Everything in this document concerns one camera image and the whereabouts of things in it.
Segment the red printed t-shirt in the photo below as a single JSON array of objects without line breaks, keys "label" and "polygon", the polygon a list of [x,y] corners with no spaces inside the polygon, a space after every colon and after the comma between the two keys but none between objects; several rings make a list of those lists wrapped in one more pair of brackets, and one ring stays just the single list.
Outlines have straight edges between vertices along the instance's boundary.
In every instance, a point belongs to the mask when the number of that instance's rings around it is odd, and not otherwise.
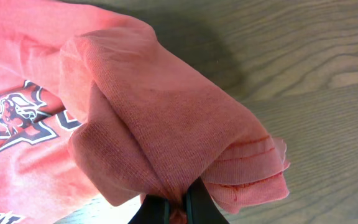
[{"label": "red printed t-shirt", "polygon": [[54,223],[98,194],[187,223],[200,177],[221,212],[284,199],[286,144],[166,50],[84,4],[0,1],[0,223]]}]

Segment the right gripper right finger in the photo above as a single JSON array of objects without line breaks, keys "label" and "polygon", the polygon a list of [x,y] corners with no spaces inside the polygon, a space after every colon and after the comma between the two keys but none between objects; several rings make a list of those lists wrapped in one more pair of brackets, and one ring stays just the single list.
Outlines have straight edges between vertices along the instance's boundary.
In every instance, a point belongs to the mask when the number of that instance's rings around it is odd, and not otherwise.
[{"label": "right gripper right finger", "polygon": [[229,224],[198,177],[183,197],[187,224]]}]

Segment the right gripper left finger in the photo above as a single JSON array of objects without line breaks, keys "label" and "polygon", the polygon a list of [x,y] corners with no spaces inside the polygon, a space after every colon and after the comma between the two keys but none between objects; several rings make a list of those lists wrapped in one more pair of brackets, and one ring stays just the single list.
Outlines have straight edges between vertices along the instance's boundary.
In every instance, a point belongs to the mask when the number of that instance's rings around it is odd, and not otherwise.
[{"label": "right gripper left finger", "polygon": [[128,224],[169,224],[170,203],[167,199],[146,195],[144,201]]}]

